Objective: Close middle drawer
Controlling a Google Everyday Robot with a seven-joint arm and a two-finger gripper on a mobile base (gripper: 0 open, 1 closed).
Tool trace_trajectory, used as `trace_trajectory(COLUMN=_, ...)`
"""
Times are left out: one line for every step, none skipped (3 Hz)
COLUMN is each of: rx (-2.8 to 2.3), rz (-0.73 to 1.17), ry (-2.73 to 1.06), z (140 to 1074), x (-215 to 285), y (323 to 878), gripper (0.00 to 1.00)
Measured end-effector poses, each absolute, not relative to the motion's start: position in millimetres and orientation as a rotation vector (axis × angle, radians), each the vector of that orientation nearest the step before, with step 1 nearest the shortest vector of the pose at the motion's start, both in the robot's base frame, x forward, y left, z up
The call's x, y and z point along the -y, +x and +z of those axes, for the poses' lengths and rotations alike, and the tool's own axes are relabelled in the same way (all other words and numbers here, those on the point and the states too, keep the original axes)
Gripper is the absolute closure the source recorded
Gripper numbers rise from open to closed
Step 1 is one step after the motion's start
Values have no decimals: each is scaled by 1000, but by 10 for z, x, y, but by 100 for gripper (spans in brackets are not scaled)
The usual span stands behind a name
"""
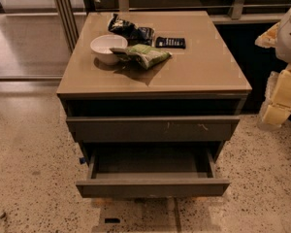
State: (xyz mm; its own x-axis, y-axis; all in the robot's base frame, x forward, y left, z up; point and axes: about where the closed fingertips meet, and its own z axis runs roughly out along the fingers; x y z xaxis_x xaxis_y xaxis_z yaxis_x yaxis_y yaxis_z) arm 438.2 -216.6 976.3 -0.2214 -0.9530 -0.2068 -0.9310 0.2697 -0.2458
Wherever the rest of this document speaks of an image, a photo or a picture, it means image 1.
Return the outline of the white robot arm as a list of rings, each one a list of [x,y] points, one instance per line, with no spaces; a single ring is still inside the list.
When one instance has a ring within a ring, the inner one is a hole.
[[[260,124],[279,128],[291,116],[291,8],[280,22],[255,40],[261,48],[274,48],[277,59],[287,63],[284,70],[271,72],[260,109]]]

